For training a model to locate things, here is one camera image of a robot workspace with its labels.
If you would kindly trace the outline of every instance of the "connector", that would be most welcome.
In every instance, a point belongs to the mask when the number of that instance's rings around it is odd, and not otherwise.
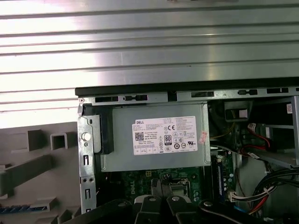
[[[227,194],[228,194],[228,200],[229,200],[230,202],[236,202],[236,200],[233,198],[233,194],[236,194],[235,191],[233,191],[233,190],[229,190],[229,191],[227,192]]]

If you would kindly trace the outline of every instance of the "red wire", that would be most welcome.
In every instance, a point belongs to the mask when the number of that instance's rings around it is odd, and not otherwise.
[[[258,148],[258,149],[261,149],[261,150],[265,150],[265,146],[255,146],[255,145],[245,145],[243,146],[243,148]]]
[[[239,153],[240,153],[242,156],[250,157],[250,156],[244,151],[244,148],[241,148]]]
[[[268,139],[266,139],[265,137],[263,137],[263,136],[261,136],[261,135],[259,135],[259,134],[254,133],[254,132],[251,131],[249,128],[247,128],[247,130],[248,130],[251,134],[253,134],[254,136],[259,137],[259,138],[261,138],[261,139],[264,139],[264,140],[267,142],[268,147],[270,148],[270,142],[269,142]]]
[[[260,201],[260,203],[257,204],[257,206],[254,207],[249,213],[254,213],[254,212],[258,211],[258,210],[263,206],[263,204],[267,201],[268,197],[269,197],[269,196],[265,196],[265,197]]]

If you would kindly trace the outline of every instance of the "80 plus logo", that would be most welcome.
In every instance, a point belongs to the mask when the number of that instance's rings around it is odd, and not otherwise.
[[[165,135],[164,136],[164,144],[166,146],[171,146],[172,145],[171,135]]]

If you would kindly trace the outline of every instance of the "sticker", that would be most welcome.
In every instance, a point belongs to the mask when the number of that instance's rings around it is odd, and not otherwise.
[[[206,142],[206,137],[207,132],[202,131],[198,143],[203,145]]]
[[[248,124],[247,128],[248,128],[249,130],[251,130],[253,133],[256,132],[256,124],[255,124],[255,123],[250,123],[250,124]]]
[[[132,134],[134,155],[197,151],[195,116],[136,120]]]
[[[287,111],[287,113],[293,113],[292,104],[286,105],[286,111]]]
[[[270,128],[266,127],[266,137],[270,139]]]
[[[250,155],[252,158],[255,158],[255,159],[259,159],[260,158],[257,155],[255,155],[254,153],[247,153],[247,154]]]
[[[248,117],[247,109],[239,110],[239,118],[247,118],[247,117]]]

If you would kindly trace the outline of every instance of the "green circuit board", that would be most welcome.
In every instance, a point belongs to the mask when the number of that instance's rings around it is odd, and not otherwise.
[[[187,196],[194,204],[201,201],[201,168],[172,168],[157,170],[142,170],[122,172],[125,184],[125,197],[134,203],[136,197],[151,194],[151,180],[162,179],[164,175],[171,175],[173,180],[179,181],[171,185],[174,195]]]
[[[233,155],[229,152],[219,152],[212,155],[212,176],[214,182],[214,197],[224,202],[227,192],[235,190]]]

